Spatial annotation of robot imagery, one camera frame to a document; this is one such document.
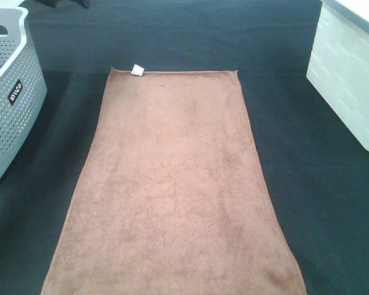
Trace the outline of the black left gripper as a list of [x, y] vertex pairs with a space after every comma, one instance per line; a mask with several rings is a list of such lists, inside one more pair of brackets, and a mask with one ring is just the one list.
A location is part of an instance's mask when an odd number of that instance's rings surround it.
[[45, 6], [51, 8], [57, 8], [58, 6], [62, 6], [64, 4], [75, 3], [83, 7], [84, 9], [90, 8], [90, 1], [89, 0], [35, 0], [37, 3], [43, 4]]

